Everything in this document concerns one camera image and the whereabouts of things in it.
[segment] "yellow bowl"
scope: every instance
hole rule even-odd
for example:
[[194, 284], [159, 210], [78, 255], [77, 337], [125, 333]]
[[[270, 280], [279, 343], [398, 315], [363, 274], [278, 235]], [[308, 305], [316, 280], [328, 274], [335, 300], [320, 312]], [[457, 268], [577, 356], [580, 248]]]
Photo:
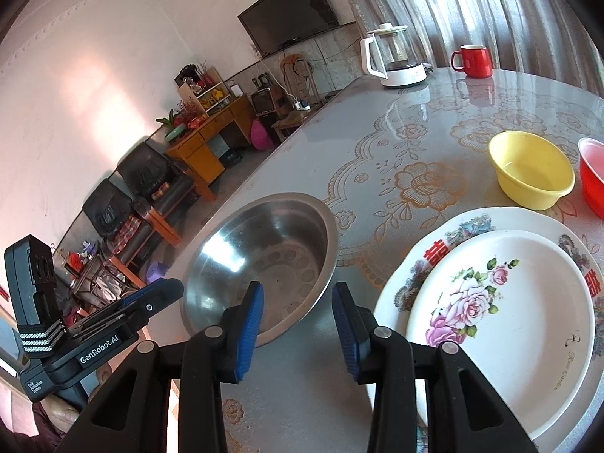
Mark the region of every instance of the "yellow bowl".
[[569, 159], [548, 140], [523, 131], [505, 131], [488, 144], [503, 191], [530, 210], [546, 210], [573, 190]]

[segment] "potted plant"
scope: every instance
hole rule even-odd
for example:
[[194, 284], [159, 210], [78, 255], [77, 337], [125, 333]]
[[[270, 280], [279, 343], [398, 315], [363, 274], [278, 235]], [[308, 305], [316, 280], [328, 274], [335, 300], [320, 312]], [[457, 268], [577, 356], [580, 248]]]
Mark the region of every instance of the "potted plant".
[[168, 114], [168, 117], [159, 117], [155, 120], [171, 129], [168, 134], [165, 135], [166, 141], [172, 141], [186, 128], [185, 120], [179, 113], [174, 114], [174, 109], [170, 109], [170, 114]]

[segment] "wooden desk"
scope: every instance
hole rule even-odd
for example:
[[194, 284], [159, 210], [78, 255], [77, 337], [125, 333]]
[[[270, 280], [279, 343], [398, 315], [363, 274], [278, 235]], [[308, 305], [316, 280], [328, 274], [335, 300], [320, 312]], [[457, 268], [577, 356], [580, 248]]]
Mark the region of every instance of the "wooden desk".
[[[172, 158], [183, 160], [195, 174], [203, 178], [207, 184], [210, 184], [225, 168], [211, 152], [206, 142], [215, 135], [223, 133], [223, 138], [231, 147], [242, 144], [249, 145], [251, 143], [250, 130], [255, 117], [256, 114], [248, 98], [245, 95], [238, 97], [227, 107], [210, 117], [201, 127], [170, 146], [167, 154]], [[226, 134], [225, 128], [227, 126], [230, 126], [231, 129], [238, 128], [241, 133], [238, 134], [239, 138], [233, 139], [233, 131]]]

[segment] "cable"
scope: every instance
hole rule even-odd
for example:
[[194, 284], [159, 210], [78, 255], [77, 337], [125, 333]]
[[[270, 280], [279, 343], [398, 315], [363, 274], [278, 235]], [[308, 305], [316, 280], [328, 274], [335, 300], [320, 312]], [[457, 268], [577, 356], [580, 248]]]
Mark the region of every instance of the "cable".
[[358, 38], [357, 40], [355, 40], [351, 45], [349, 45], [348, 47], [344, 48], [342, 51], [337, 52], [336, 54], [334, 54], [333, 56], [330, 56], [328, 58], [322, 58], [320, 60], [310, 60], [309, 63], [316, 63], [316, 62], [322, 62], [322, 61], [327, 61], [330, 60], [331, 58], [335, 58], [336, 56], [342, 54], [344, 51], [348, 51], [352, 46], [354, 46], [355, 44], [357, 44], [358, 41], [360, 41], [361, 38]]
[[327, 61], [325, 60], [325, 56], [323, 55], [323, 51], [321, 51], [321, 47], [316, 42], [316, 37], [313, 37], [313, 39], [315, 40], [315, 46], [316, 46], [316, 48], [319, 50], [319, 53], [321, 53], [321, 61], [323, 61], [323, 63], [325, 63], [325, 71], [327, 72], [327, 76], [329, 77], [329, 81], [331, 82], [331, 89], [335, 90], [336, 86], [333, 84], [333, 77], [331, 76], [331, 73], [329, 71], [329, 66], [327, 65]]
[[277, 78], [275, 77], [275, 75], [273, 75], [273, 72], [271, 71], [270, 68], [268, 68], [267, 64], [264, 62], [264, 60], [260, 60], [260, 62], [262, 63], [262, 65], [264, 65], [264, 67], [267, 69], [267, 71], [269, 72], [269, 74], [271, 75], [271, 77], [273, 77], [273, 80], [275, 80], [275, 83], [277, 83], [277, 85], [279, 85], [282, 89], [283, 92], [287, 93], [292, 99], [294, 99], [294, 102], [296, 102], [298, 99], [295, 98], [291, 93], [288, 92], [288, 89], [286, 89], [280, 82], [279, 80], [277, 80]]

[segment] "floor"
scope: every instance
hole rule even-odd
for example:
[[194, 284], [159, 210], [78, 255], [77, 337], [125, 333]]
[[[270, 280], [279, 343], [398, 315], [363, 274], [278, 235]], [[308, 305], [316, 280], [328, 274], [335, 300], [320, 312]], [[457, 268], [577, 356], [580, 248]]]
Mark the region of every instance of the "floor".
[[151, 255], [146, 264], [140, 271], [140, 277], [145, 279], [147, 267], [153, 262], [159, 262], [170, 267], [174, 260], [180, 255], [184, 248], [199, 233], [199, 230], [212, 218], [214, 213], [226, 202], [229, 197], [243, 184], [246, 179], [252, 175], [261, 163], [267, 159], [273, 151], [258, 151], [249, 148], [245, 152], [244, 158], [236, 165], [226, 169], [220, 176], [212, 182], [210, 189], [216, 194], [218, 199], [213, 203], [203, 198], [188, 210], [185, 218], [181, 219], [179, 224], [174, 227], [176, 232], [182, 237], [182, 242], [177, 247], [173, 247], [167, 242], [161, 245]]

